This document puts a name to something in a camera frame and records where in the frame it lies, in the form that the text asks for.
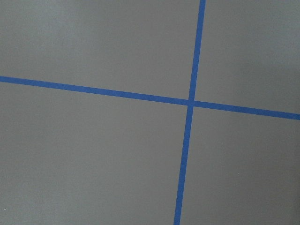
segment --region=blue line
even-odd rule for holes
[[[16,83],[16,84],[37,86],[37,87],[43,87],[43,88],[60,89],[60,90],[70,90],[70,91],[91,93],[91,94],[97,94],[97,95],[108,95],[108,96],[116,96],[116,97],[122,97],[122,98],[132,98],[132,99],[139,99],[139,100],[146,100],[146,101],[153,101],[153,102],[163,102],[163,103],[176,104],[176,105],[188,105],[188,100],[180,99],[180,98],[146,95],[146,94],[125,92],[125,91],[119,91],[119,90],[91,88],[91,87],[84,87],[84,86],[77,86],[77,85],[63,84],[63,83],[35,81],[35,80],[6,77],[6,76],[0,76],[0,82]]]
[[[199,101],[195,101],[194,104],[195,107],[200,107],[200,108],[217,109],[217,110],[231,111],[237,113],[248,113],[254,115],[261,115],[261,116],[279,117],[279,118],[285,118],[291,120],[300,120],[300,114],[290,113],[290,112],[279,112],[279,111],[272,111],[272,110],[265,110],[265,109],[255,109],[249,107],[224,105],[218,103],[199,102]]]
[[[176,206],[175,206],[175,214],[174,214],[174,225],[180,225],[180,218],[181,218],[184,183],[186,179],[186,171],[187,171],[187,163],[188,163],[188,148],[189,148],[189,140],[191,135],[194,101],[195,101],[195,90],[197,84],[198,66],[199,66],[199,59],[200,59],[204,11],[205,11],[205,0],[200,0],[191,82],[190,82],[189,95],[188,95],[189,105],[187,106],[187,117],[186,117],[186,125],[184,130],[181,163],[180,163],[180,171],[179,171],[179,179],[178,179]]]

